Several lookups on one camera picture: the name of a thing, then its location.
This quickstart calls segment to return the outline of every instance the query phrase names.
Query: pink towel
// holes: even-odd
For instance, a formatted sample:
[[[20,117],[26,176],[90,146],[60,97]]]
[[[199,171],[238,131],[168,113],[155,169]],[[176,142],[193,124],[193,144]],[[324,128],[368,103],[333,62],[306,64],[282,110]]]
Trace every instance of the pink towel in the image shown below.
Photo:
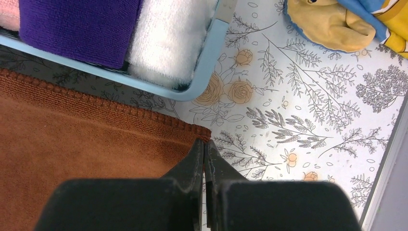
[[[18,0],[0,0],[0,26],[14,31],[20,29]]]

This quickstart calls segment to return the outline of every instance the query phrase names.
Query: yellow cloth toy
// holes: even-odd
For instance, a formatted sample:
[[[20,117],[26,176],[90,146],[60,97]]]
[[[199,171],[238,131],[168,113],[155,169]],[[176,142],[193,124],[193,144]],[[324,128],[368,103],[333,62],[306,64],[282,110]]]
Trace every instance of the yellow cloth toy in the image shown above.
[[[287,13],[304,36],[331,50],[355,52],[375,36],[374,27],[336,0],[287,0]]]

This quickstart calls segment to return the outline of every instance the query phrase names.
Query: yellow fabric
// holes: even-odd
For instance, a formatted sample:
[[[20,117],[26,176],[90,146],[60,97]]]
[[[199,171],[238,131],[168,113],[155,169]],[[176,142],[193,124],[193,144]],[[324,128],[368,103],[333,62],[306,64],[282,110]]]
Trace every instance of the yellow fabric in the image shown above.
[[[408,0],[397,0],[391,7],[388,4],[384,3],[384,11],[374,15],[390,30],[408,40]]]
[[[312,42],[355,52],[368,46],[375,29],[336,0],[288,0],[288,14]]]
[[[394,31],[390,31],[390,37],[387,38],[384,45],[408,59],[408,41]]]

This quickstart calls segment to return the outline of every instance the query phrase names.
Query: blue fabric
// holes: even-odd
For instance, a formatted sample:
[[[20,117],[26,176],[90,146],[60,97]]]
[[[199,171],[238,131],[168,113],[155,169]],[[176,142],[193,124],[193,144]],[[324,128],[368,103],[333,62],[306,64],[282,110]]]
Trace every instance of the blue fabric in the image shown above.
[[[381,6],[384,3],[384,0],[359,0],[361,5],[369,12],[372,13],[381,9]]]
[[[364,2],[364,5],[367,5],[369,8],[377,7],[381,0],[337,0],[337,1],[342,6],[344,6],[354,14],[358,15],[364,21],[371,24],[371,26],[373,26],[376,31],[375,37],[380,42],[384,41],[387,38],[386,36],[387,27],[370,13],[372,11],[369,11],[368,9],[365,8],[365,6],[362,5],[362,2]]]

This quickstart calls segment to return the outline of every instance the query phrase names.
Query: printed rose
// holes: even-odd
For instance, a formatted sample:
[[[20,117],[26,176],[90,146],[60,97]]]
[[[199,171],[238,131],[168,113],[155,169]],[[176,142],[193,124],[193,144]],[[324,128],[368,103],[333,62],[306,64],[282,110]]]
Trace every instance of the printed rose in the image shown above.
[[[237,104],[247,103],[252,97],[252,87],[243,81],[236,81],[225,86],[229,100]]]
[[[252,52],[248,49],[240,51],[235,56],[235,62],[237,65],[248,65],[252,61]]]
[[[211,75],[205,91],[195,101],[201,105],[209,106],[219,101],[219,97],[223,94],[224,83],[217,73]]]
[[[303,178],[304,181],[317,181],[318,180],[318,174],[316,172],[309,172],[305,175],[305,178]]]

